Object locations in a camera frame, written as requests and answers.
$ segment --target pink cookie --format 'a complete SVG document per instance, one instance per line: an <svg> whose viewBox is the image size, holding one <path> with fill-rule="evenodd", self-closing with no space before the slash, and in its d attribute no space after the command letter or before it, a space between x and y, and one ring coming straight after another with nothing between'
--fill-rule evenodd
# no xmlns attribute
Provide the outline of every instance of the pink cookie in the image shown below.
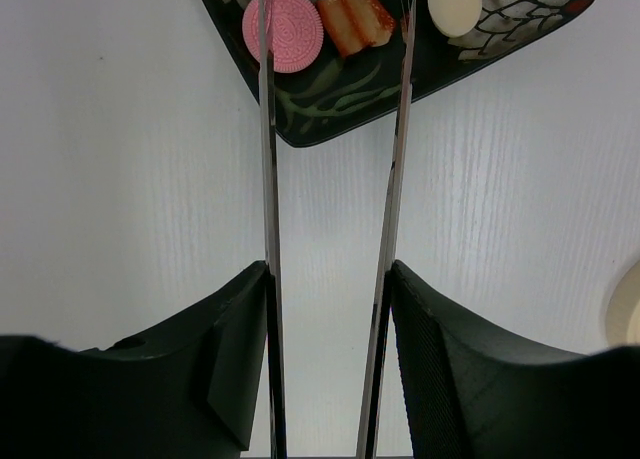
<svg viewBox="0 0 640 459"><path fill-rule="evenodd" d="M275 72L301 71L320 54L324 39L320 14L309 0L272 1L273 69ZM259 0L252 0L242 18L244 42L257 61L260 60L259 7Z"/></svg>

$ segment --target round white object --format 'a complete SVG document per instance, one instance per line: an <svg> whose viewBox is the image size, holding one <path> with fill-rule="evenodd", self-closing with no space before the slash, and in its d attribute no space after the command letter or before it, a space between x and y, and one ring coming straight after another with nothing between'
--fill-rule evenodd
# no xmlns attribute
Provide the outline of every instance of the round white object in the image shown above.
<svg viewBox="0 0 640 459"><path fill-rule="evenodd" d="M433 23L448 37L464 36L482 13L482 0L428 0L428 4Z"/></svg>
<svg viewBox="0 0 640 459"><path fill-rule="evenodd" d="M611 346L640 344L640 262L616 286L607 308L605 328Z"/></svg>

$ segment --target white wooden surface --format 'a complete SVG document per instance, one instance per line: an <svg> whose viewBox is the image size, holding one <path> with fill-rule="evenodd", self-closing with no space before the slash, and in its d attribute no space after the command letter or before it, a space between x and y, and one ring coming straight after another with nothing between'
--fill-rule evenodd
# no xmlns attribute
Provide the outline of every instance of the white wooden surface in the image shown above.
<svg viewBox="0 0 640 459"><path fill-rule="evenodd" d="M605 346L640 253L636 3L597 0L412 110L398 257L576 351ZM107 346L263 257L257 110L200 0L0 0L1 332ZM279 148L293 455L355 450L392 130ZM409 454L388 357L379 449Z"/></svg>

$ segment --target metal rod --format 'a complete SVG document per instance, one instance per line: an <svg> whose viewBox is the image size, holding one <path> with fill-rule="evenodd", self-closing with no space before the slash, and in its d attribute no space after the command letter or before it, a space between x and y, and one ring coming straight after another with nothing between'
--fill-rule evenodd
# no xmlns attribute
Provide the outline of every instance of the metal rod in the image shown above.
<svg viewBox="0 0 640 459"><path fill-rule="evenodd" d="M357 459L374 459L378 440L378 419L380 394L384 375L384 359L387 345L387 331L391 312L389 282L386 280L395 260L400 217L400 199L404 174L405 146L411 108L411 66L415 39L415 0L409 0L407 45L402 67L402 90L396 115L396 130L393 145L393 161L389 173L382 239L378 258L378 272L374 291L373 314L369 331L369 347L365 370L360 426L358 429Z"/></svg>
<svg viewBox="0 0 640 459"><path fill-rule="evenodd" d="M280 217L278 206L278 160L275 132L273 52L271 49L271 1L260 1L260 124L264 192L265 252L268 267L267 351L271 459L287 458L284 351L282 337L282 274L280 268Z"/></svg>

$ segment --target black decorative plate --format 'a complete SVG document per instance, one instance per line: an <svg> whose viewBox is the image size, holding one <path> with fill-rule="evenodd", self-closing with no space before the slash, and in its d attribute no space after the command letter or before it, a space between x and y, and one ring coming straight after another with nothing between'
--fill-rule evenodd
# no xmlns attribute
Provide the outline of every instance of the black decorative plate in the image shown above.
<svg viewBox="0 0 640 459"><path fill-rule="evenodd" d="M418 0L414 100L472 74L552 32L594 0L483 0L480 22L459 39L442 36L431 22L427 0ZM253 95L258 63L242 39L249 0L203 0ZM400 0L380 0L400 23ZM342 60L325 34L322 52L304 71L276 74L277 130L292 146L332 139L396 109L404 45L400 27L391 41Z"/></svg>

